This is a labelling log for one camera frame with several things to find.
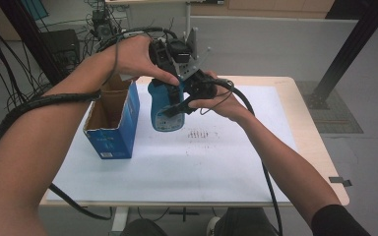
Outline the computer tower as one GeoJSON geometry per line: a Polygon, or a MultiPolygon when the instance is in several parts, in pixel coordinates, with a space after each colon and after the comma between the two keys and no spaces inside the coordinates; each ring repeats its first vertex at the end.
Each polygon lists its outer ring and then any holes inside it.
{"type": "Polygon", "coordinates": [[[120,25],[108,10],[93,10],[92,23],[100,42],[107,42],[120,32],[120,25]]]}

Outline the person's right hand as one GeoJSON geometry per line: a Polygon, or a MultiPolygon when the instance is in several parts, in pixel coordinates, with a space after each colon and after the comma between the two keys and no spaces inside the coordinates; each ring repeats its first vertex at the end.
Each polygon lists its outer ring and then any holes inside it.
{"type": "Polygon", "coordinates": [[[235,98],[231,91],[223,87],[218,87],[218,94],[214,98],[190,101],[189,107],[211,109],[218,115],[239,124],[252,118],[252,113],[235,98]]]}

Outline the wooden cabinet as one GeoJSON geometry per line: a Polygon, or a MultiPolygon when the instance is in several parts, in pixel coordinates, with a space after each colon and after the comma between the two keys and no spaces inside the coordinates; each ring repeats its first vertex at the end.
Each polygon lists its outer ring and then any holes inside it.
{"type": "Polygon", "coordinates": [[[335,0],[220,0],[222,4],[193,3],[193,16],[233,16],[324,19],[335,0]]]}

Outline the white paper sheet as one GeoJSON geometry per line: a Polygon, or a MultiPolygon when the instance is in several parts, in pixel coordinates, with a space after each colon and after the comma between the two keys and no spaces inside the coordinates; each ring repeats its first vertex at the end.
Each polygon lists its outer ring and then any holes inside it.
{"type": "Polygon", "coordinates": [[[151,124],[151,97],[138,87],[140,114],[132,157],[102,159],[77,132],[54,179],[76,201],[121,204],[258,204],[286,202],[267,181],[244,131],[214,112],[187,116],[182,129],[151,124]]]}

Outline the blue bottle with white cap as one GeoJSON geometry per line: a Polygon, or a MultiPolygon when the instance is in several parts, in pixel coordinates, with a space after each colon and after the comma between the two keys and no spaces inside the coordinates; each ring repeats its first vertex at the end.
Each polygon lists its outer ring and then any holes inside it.
{"type": "Polygon", "coordinates": [[[153,128],[158,132],[174,132],[181,129],[185,122],[183,113],[173,117],[166,117],[162,111],[170,107],[168,98],[168,88],[171,86],[158,79],[152,79],[151,82],[158,83],[158,87],[151,88],[148,86],[148,92],[152,97],[151,121],[153,128]]]}

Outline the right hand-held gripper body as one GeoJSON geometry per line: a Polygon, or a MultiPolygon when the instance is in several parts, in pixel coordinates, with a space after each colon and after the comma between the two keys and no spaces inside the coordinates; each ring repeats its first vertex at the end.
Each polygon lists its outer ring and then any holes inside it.
{"type": "Polygon", "coordinates": [[[178,63],[178,78],[183,83],[183,91],[188,100],[212,99],[218,95],[218,86],[234,91],[234,84],[225,79],[214,79],[201,70],[202,64],[211,53],[208,47],[201,54],[192,53],[184,63],[178,63]]]}

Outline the person's right black sleeve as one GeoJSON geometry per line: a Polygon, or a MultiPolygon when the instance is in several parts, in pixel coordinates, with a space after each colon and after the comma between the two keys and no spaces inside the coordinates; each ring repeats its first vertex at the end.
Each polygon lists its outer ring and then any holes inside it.
{"type": "Polygon", "coordinates": [[[367,230],[340,205],[319,209],[311,220],[313,236],[371,236],[367,230]]]}

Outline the black metal stand post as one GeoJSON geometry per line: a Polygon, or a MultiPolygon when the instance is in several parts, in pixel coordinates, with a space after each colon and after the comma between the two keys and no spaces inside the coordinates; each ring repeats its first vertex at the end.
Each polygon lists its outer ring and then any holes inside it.
{"type": "Polygon", "coordinates": [[[50,83],[54,87],[61,83],[67,77],[67,74],[57,65],[52,53],[44,43],[33,17],[22,3],[22,0],[0,0],[0,9],[21,40],[26,44],[50,83]]]}
{"type": "Polygon", "coordinates": [[[378,0],[373,0],[356,23],[316,88],[310,94],[305,95],[305,103],[308,108],[328,108],[327,99],[331,92],[377,29],[378,0]]]}

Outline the white desk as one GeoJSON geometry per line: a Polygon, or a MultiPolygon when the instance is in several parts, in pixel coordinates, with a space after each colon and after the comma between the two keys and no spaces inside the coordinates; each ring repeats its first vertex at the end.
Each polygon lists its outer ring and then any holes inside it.
{"type": "Polygon", "coordinates": [[[162,28],[178,36],[186,36],[191,29],[191,10],[195,5],[220,6],[225,0],[104,0],[108,6],[119,6],[125,11],[126,30],[162,28]]]}

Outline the person's left hand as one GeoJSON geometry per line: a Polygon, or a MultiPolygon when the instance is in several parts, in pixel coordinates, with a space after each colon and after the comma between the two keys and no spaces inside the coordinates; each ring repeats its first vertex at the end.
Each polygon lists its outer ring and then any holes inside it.
{"type": "Polygon", "coordinates": [[[149,46],[152,40],[145,35],[137,35],[124,39],[118,43],[117,72],[132,78],[142,76],[158,79],[169,85],[178,86],[178,79],[160,69],[150,59],[149,46]]]}

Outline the black case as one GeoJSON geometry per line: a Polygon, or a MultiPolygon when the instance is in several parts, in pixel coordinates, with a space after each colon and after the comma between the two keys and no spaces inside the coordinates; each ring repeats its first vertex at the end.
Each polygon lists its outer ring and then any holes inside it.
{"type": "Polygon", "coordinates": [[[73,29],[46,31],[41,37],[61,66],[68,67],[79,63],[79,39],[73,29]]]}

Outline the grey floor mat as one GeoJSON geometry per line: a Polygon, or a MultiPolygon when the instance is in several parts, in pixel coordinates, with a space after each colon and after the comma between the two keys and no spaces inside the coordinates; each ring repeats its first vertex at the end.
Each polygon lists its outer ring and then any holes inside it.
{"type": "Polygon", "coordinates": [[[324,103],[314,107],[310,96],[317,82],[297,81],[296,85],[320,134],[363,134],[360,125],[335,90],[324,103]]]}

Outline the blue cardboard box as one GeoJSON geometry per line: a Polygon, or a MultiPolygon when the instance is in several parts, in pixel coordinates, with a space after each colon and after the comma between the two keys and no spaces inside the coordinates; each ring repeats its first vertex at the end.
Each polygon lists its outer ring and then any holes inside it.
{"type": "Polygon", "coordinates": [[[102,159],[131,158],[140,111],[136,83],[115,76],[91,104],[84,133],[102,159]]]}

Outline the black tape strip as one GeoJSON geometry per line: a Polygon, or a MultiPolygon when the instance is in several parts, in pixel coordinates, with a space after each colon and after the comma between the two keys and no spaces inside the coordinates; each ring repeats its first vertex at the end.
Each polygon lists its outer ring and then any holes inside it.
{"type": "Polygon", "coordinates": [[[331,183],[334,184],[342,184],[344,187],[351,187],[352,183],[350,180],[346,180],[343,177],[336,176],[336,177],[329,177],[331,183]]]}

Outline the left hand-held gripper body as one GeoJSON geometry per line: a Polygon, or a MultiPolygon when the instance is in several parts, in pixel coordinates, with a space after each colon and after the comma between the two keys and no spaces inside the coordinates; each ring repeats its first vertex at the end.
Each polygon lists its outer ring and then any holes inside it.
{"type": "Polygon", "coordinates": [[[178,37],[170,29],[163,29],[164,37],[155,38],[149,46],[152,62],[162,70],[184,82],[197,70],[197,28],[188,35],[178,37]]]}

